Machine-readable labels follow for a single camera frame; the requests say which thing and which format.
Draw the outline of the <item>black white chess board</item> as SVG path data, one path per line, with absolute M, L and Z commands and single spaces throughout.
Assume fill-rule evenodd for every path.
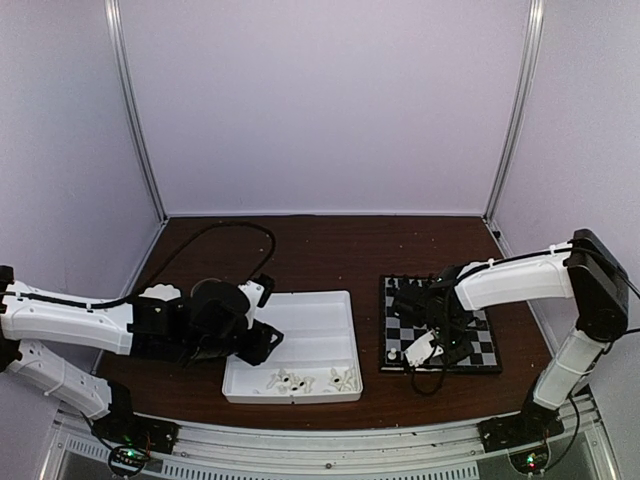
M 403 351 L 414 340 L 426 333 L 426 324 L 415 325 L 410 319 L 398 316 L 392 307 L 394 297 L 386 296 L 379 277 L 379 312 L 380 312 L 380 349 L 379 370 L 385 373 L 408 372 Z M 460 333 L 459 345 L 464 347 L 463 353 L 468 355 L 449 367 L 449 372 L 456 374 L 498 374 L 502 372 L 502 362 L 488 314 L 484 311 L 468 315 L 470 322 L 464 332 Z M 396 348 L 398 359 L 389 361 L 387 352 Z

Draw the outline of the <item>white plastic compartment tray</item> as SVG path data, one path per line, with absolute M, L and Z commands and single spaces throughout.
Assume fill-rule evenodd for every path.
M 259 311 L 258 319 L 284 333 L 283 342 L 269 358 L 251 366 L 235 356 L 227 359 L 222 394 L 232 404 L 327 404 L 361 398 L 363 380 L 354 329 L 351 295 L 346 290 L 275 293 Z M 291 370 L 354 366 L 361 392 L 329 395 L 278 395 L 262 390 L 271 373 Z

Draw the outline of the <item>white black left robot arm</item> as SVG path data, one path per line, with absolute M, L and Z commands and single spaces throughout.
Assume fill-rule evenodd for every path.
M 45 342 L 97 348 L 131 358 L 189 365 L 237 356 L 265 362 L 284 335 L 256 315 L 274 286 L 267 275 L 234 285 L 203 280 L 190 294 L 156 284 L 113 300 L 54 294 L 1 268 L 1 368 L 28 378 L 47 396 L 75 407 L 123 444 L 144 433 L 129 389 L 93 377 Z

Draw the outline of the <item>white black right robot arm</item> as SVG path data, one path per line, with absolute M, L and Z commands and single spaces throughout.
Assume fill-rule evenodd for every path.
M 458 333 L 475 312 L 523 301 L 574 300 L 578 318 L 558 352 L 538 376 L 513 433 L 530 442 L 549 429 L 560 406 L 604 352 L 626 335 L 630 280 L 627 272 L 589 229 L 564 243 L 506 259 L 446 267 L 422 285 L 401 286 L 392 302 L 395 316 L 426 332 L 403 350 L 412 370 L 433 358 L 447 370 L 457 357 Z

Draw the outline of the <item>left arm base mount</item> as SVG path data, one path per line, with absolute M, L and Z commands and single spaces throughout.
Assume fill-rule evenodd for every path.
M 118 477 L 140 474 L 153 454 L 171 454 L 180 427 L 174 422 L 133 415 L 99 420 L 85 418 L 91 434 L 107 448 L 107 466 Z

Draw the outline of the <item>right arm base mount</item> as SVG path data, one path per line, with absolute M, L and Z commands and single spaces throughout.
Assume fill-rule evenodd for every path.
M 544 424 L 522 413 L 493 417 L 477 427 L 486 453 L 505 451 L 513 469 L 527 476 L 542 474 L 550 466 L 549 440 L 565 431 L 558 419 Z

